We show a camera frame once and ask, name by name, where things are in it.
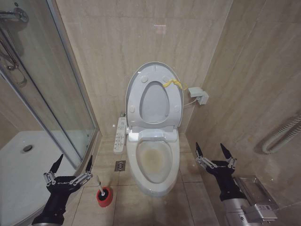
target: bidet control panel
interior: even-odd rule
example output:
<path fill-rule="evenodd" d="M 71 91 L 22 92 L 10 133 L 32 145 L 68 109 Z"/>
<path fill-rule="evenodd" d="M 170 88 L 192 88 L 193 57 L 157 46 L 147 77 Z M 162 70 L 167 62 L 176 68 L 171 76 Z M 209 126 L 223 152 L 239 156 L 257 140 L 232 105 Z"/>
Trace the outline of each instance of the bidet control panel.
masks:
<path fill-rule="evenodd" d="M 126 136 L 126 129 L 127 129 L 127 118 L 126 117 L 120 117 L 118 119 L 118 125 L 117 125 L 117 131 L 115 136 L 115 143 L 114 143 L 114 153 L 122 153 L 124 142 L 125 142 L 125 136 Z"/>

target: toilet bowl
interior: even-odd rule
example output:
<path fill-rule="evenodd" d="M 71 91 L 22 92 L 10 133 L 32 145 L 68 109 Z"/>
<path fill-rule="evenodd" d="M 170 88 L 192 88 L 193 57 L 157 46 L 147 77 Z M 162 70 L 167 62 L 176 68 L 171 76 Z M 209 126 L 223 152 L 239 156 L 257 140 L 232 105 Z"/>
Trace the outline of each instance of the toilet bowl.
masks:
<path fill-rule="evenodd" d="M 163 196 L 174 186 L 179 171 L 178 127 L 183 91 L 166 64 L 150 62 L 133 75 L 126 94 L 127 156 L 138 187 L 151 196 Z"/>

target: electrical outlet box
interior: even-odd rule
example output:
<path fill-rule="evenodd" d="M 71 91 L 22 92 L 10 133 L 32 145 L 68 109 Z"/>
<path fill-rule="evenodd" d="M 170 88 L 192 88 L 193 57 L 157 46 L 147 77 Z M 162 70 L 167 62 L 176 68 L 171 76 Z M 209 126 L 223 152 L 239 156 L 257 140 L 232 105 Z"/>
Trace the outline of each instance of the electrical outlet box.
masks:
<path fill-rule="evenodd" d="M 188 88 L 190 97 L 200 97 L 203 95 L 203 90 L 200 87 L 191 87 Z"/>
<path fill-rule="evenodd" d="M 200 105 L 205 105 L 209 99 L 209 95 L 200 87 L 188 88 L 190 97 L 196 97 Z"/>

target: toilet brush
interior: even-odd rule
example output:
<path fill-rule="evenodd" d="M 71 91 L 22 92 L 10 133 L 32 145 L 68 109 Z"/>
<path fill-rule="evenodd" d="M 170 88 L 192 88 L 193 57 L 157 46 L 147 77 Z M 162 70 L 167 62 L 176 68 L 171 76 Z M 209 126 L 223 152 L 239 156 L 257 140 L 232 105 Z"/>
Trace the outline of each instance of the toilet brush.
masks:
<path fill-rule="evenodd" d="M 100 185 L 99 176 L 97 175 L 99 190 L 96 194 L 96 199 L 101 207 L 107 207 L 113 200 L 113 190 L 110 187 L 102 187 Z"/>

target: shower hose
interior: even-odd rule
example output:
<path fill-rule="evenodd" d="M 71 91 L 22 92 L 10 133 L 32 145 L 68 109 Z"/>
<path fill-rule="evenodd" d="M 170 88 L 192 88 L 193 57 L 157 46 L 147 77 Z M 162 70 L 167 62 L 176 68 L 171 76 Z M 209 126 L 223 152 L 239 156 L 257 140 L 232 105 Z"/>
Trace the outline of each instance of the shower hose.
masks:
<path fill-rule="evenodd" d="M 280 130 L 278 130 L 274 135 L 271 136 L 263 145 L 262 151 L 266 154 L 276 153 L 281 147 L 287 144 L 294 136 L 301 132 L 301 113 L 294 117 L 289 123 L 284 125 Z M 280 142 L 275 144 L 273 147 L 269 146 L 279 139 L 284 134 L 287 134 Z"/>

